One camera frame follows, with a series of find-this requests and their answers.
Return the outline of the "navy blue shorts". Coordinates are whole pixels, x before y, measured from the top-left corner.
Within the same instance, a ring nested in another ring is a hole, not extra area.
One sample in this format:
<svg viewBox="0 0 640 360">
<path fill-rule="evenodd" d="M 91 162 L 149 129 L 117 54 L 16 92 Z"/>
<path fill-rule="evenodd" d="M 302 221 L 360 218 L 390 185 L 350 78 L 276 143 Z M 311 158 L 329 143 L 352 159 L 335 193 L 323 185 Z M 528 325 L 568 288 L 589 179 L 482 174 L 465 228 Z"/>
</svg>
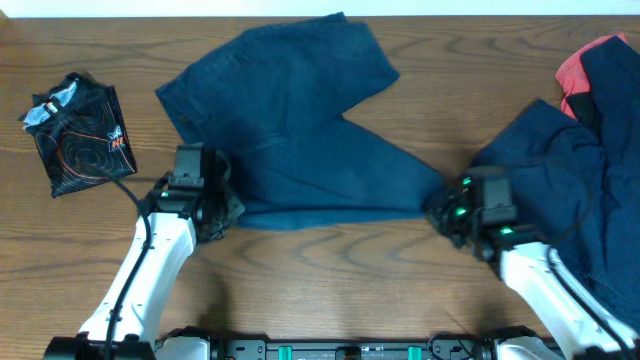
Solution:
<svg viewBox="0 0 640 360">
<path fill-rule="evenodd" d="M 300 230 L 414 219 L 444 185 L 345 113 L 398 78 L 370 27 L 336 13 L 241 35 L 156 95 L 182 140 L 224 152 L 240 225 Z"/>
</svg>

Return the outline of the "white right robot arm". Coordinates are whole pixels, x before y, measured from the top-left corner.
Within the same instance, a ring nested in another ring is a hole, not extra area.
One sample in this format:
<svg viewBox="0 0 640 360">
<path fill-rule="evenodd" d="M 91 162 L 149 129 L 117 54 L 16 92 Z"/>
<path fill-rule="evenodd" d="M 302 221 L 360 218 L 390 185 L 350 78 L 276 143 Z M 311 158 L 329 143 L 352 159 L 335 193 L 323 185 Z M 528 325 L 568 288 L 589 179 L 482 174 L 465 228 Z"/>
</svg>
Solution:
<svg viewBox="0 0 640 360">
<path fill-rule="evenodd" d="M 424 206 L 427 220 L 473 256 L 534 311 L 552 336 L 550 349 L 532 335 L 494 340 L 494 359 L 636 359 L 639 335 L 571 274 L 534 225 L 519 220 L 509 176 L 476 167 Z"/>
</svg>

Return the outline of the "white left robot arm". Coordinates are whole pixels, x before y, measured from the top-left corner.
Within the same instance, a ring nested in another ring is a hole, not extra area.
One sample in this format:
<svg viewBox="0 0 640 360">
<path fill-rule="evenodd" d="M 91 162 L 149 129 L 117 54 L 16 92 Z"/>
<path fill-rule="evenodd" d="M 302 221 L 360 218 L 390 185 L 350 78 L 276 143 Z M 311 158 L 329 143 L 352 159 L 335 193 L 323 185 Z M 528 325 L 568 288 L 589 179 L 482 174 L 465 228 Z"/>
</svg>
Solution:
<svg viewBox="0 0 640 360">
<path fill-rule="evenodd" d="M 187 326 L 164 338 L 159 322 L 195 249 L 225 237 L 245 207 L 220 150 L 180 145 L 172 171 L 142 198 L 135 235 L 109 290 L 73 337 L 54 337 L 44 360 L 222 359 L 223 342 Z"/>
</svg>

